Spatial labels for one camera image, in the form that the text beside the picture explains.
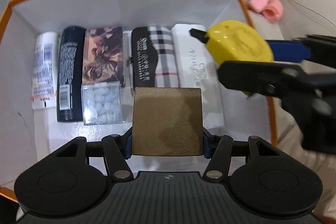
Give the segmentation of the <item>pink foam cylinder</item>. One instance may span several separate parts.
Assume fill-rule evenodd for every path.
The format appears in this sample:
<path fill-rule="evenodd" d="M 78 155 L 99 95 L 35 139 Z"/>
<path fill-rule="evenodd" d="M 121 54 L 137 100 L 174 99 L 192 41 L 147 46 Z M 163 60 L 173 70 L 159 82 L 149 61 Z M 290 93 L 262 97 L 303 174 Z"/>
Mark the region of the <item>pink foam cylinder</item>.
<path fill-rule="evenodd" d="M 279 0 L 270 0 L 262 15 L 270 23 L 278 22 L 283 16 L 283 5 Z"/>

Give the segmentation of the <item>clear plastic box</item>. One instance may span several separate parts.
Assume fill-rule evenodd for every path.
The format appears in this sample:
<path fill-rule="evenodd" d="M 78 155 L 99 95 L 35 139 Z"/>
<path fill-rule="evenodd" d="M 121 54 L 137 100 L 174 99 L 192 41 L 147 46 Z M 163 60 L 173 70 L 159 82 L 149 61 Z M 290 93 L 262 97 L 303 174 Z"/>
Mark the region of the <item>clear plastic box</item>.
<path fill-rule="evenodd" d="M 85 126 L 123 122 L 119 82 L 82 85 L 81 104 Z"/>

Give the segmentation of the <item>brown square box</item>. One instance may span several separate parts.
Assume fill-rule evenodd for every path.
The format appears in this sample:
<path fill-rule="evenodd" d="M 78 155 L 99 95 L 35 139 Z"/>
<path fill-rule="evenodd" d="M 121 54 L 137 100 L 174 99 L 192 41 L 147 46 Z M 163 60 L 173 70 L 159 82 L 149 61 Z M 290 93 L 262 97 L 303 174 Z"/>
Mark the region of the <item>brown square box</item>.
<path fill-rule="evenodd" d="M 135 88 L 131 152 L 139 156 L 202 155 L 201 90 Z"/>

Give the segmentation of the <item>yellow tape measure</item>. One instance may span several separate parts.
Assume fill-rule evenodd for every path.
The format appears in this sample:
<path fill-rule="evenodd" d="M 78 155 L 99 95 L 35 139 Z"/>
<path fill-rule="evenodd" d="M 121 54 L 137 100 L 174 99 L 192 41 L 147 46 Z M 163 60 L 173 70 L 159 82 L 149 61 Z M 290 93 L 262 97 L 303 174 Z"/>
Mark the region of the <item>yellow tape measure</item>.
<path fill-rule="evenodd" d="M 246 23 L 225 20 L 202 31 L 189 30 L 191 37 L 203 43 L 217 65 L 217 78 L 221 82 L 220 67 L 226 61 L 274 62 L 269 44 Z"/>

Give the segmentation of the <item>long white box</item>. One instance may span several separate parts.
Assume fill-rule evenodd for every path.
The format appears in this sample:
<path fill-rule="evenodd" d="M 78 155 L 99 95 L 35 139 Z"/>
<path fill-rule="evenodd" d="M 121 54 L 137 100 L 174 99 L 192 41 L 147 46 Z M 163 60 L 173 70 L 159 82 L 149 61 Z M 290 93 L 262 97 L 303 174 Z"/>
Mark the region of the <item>long white box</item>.
<path fill-rule="evenodd" d="M 176 24 L 171 29 L 180 87 L 201 89 L 203 126 L 219 129 L 224 126 L 224 114 L 215 62 L 205 45 L 190 35 L 192 28 L 206 30 L 198 24 Z"/>

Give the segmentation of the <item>brown illustrated card box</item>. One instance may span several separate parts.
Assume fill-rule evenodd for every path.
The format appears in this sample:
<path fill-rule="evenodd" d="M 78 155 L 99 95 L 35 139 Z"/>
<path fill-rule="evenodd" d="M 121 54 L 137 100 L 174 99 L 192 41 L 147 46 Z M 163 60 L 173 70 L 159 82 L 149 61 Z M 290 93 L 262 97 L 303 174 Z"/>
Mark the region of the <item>brown illustrated card box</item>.
<path fill-rule="evenodd" d="M 104 82 L 125 84 L 121 26 L 89 28 L 85 32 L 82 84 Z"/>

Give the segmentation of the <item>white tube bottle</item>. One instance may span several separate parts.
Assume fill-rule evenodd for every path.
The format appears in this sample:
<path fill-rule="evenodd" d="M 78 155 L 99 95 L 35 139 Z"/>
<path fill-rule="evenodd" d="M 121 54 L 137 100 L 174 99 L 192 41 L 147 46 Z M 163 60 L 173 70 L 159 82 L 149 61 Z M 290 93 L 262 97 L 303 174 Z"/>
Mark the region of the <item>white tube bottle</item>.
<path fill-rule="evenodd" d="M 49 31 L 39 34 L 34 50 L 31 102 L 34 111 L 56 107 L 59 36 Z"/>

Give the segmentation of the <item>plaid manicure case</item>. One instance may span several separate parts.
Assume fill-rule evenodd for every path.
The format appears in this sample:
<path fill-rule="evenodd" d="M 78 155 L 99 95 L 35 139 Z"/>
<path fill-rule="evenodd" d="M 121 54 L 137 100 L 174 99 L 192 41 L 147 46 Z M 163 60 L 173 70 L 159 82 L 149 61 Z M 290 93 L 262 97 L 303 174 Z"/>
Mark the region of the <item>plaid manicure case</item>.
<path fill-rule="evenodd" d="M 164 26 L 138 27 L 131 32 L 133 86 L 178 88 L 179 74 L 171 30 Z"/>

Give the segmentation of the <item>dark blue spray can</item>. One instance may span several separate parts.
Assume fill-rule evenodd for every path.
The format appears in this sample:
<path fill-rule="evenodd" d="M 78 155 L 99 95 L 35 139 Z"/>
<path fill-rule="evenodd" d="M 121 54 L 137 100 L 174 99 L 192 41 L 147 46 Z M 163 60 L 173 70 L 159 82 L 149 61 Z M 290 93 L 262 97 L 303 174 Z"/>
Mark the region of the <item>dark blue spray can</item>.
<path fill-rule="evenodd" d="M 83 121 L 81 85 L 86 29 L 69 26 L 64 29 L 59 47 L 57 87 L 57 121 Z"/>

